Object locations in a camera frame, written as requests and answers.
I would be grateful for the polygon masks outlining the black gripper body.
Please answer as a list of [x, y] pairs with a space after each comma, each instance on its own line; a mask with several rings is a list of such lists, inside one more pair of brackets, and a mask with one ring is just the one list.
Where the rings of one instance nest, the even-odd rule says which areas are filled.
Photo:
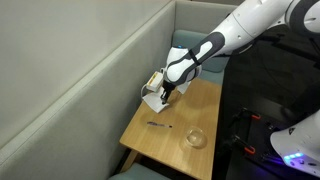
[[164, 81], [162, 87], [164, 88], [164, 91], [160, 98], [162, 102], [166, 102], [171, 95], [171, 92], [175, 89], [175, 85]]

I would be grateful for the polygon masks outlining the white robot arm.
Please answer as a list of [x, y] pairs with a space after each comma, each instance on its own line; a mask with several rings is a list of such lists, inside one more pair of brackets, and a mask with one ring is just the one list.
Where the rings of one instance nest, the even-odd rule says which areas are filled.
[[305, 37], [318, 36], [319, 11], [320, 0], [245, 0], [192, 48], [170, 49], [162, 103], [177, 86], [196, 78], [204, 61], [243, 47], [274, 26], [286, 25]]

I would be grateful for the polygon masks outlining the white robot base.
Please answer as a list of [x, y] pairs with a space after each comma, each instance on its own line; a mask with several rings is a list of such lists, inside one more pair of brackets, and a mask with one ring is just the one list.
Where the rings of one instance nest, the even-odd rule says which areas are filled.
[[288, 167], [320, 177], [320, 110], [272, 133], [270, 142]]

